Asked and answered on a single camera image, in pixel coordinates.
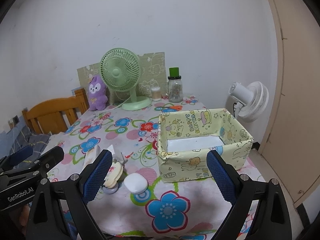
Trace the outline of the blue plaid bedding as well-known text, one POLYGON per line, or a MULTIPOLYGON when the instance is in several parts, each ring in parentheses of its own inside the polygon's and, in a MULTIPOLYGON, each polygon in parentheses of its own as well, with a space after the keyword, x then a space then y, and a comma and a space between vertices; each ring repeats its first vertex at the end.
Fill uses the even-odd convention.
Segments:
POLYGON ((33 157, 38 157, 47 147, 52 133, 37 134, 28 126, 14 128, 8 134, 1 133, 1 158, 21 150, 25 146, 33 148, 33 157))

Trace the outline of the cream round holder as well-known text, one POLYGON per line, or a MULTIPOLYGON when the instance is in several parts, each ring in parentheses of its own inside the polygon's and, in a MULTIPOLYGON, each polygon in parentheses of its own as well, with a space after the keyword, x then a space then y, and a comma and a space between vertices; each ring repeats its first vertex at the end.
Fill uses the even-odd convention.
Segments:
POLYGON ((105 194, 114 194, 117 192, 119 188, 118 180, 121 178, 123 170, 124 167, 119 161, 115 160, 112 163, 103 183, 103 191, 105 194))

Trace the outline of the floral tablecloth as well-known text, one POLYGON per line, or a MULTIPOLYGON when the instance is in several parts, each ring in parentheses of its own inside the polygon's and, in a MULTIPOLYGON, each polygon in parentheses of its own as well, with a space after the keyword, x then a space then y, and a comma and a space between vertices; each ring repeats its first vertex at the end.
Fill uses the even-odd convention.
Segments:
MULTIPOLYGON (((231 207, 214 178, 164 183, 157 158, 159 115, 204 108, 190 96, 176 104, 154 102, 139 111, 114 106, 100 112, 88 111, 65 133, 50 140, 49 146, 62 147, 65 156, 48 177, 57 182, 80 173, 89 150, 96 145, 101 149, 113 145, 115 157, 125 162, 123 174, 141 174, 148 188, 141 194, 132 194, 122 182, 114 194, 105 194, 101 188, 88 207, 103 232, 115 236, 210 239, 231 207)), ((253 180, 263 179, 248 156, 237 171, 253 180)))

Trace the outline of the white oval case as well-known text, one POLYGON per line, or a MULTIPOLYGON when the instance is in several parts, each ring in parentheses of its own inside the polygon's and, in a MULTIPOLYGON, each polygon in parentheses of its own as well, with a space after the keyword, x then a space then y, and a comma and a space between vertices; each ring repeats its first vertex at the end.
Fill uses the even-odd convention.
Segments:
POLYGON ((123 184, 132 194, 141 194, 148 188, 148 181, 139 173, 127 175, 123 184))

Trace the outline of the beige door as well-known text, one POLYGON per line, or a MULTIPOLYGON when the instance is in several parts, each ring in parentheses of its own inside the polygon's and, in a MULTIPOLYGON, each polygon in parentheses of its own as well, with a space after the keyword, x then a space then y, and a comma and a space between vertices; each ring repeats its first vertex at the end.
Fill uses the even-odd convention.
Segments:
POLYGON ((278 70, 260 154, 299 206, 319 186, 319 25, 303 0, 268 0, 278 70))

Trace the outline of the purple plush toy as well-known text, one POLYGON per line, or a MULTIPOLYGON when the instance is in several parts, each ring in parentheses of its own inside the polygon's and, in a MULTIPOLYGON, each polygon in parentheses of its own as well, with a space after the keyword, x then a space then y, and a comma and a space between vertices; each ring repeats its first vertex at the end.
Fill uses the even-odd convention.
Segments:
POLYGON ((107 85, 100 75, 93 76, 88 87, 89 111, 102 111, 106 108, 108 97, 106 95, 107 85))

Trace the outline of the yellow cartoon paper box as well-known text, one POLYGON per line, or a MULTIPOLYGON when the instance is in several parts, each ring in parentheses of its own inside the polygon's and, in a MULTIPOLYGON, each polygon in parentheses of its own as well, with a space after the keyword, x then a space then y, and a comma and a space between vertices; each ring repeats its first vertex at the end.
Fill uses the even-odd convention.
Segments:
POLYGON ((215 150, 239 170, 253 137, 224 108, 162 113, 158 119, 157 158, 164 183, 211 177, 207 153, 215 150))

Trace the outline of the white standing fan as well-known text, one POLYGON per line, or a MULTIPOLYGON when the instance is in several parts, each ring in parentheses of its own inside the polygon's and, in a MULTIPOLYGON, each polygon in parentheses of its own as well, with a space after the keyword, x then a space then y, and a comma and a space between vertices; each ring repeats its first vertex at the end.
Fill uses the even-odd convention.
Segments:
POLYGON ((234 82, 229 95, 235 100, 233 106, 234 117, 244 120, 244 122, 253 122, 265 110, 268 100, 268 88, 260 81, 250 83, 247 87, 239 82, 234 82))

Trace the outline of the cotton swab container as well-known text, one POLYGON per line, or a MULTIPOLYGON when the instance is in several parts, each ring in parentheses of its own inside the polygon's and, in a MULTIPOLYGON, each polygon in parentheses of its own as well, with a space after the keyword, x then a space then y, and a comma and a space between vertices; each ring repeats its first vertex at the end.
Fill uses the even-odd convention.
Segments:
POLYGON ((161 88, 159 86, 151 87, 151 95, 153 101, 160 101, 162 99, 161 88))

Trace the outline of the green desk fan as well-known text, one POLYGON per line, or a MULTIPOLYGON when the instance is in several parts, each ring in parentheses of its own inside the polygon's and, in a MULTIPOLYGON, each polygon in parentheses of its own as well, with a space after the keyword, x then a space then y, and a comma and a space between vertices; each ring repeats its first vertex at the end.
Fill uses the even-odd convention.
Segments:
POLYGON ((138 56, 125 48, 109 50, 100 61, 100 75, 107 87, 115 92, 130 93, 121 105, 125 111, 136 111, 151 105, 150 98, 136 93, 141 73, 138 56))

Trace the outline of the beige patterned board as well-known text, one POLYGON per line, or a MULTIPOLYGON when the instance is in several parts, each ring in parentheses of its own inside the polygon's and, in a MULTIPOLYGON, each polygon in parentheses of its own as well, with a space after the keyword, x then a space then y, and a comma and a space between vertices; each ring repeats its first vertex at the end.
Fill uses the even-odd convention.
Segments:
MULTIPOLYGON (((151 87, 159 86, 161 94, 167 92, 167 74, 165 68, 165 54, 163 52, 147 53, 137 55, 142 70, 140 80, 136 87, 138 96, 151 97, 151 87)), ((77 69, 80 87, 86 91, 88 97, 88 87, 93 76, 100 75, 100 62, 77 69)), ((129 92, 115 92, 107 87, 106 95, 108 103, 120 103, 130 97, 129 92)))

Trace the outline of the glass jar green lid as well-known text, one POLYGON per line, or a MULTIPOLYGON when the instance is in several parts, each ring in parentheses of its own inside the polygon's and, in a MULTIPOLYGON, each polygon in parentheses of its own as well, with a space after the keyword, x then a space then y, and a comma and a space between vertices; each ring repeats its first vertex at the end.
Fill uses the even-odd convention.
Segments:
POLYGON ((170 102, 174 103, 183 101, 182 81, 178 67, 169 68, 168 98, 170 102))

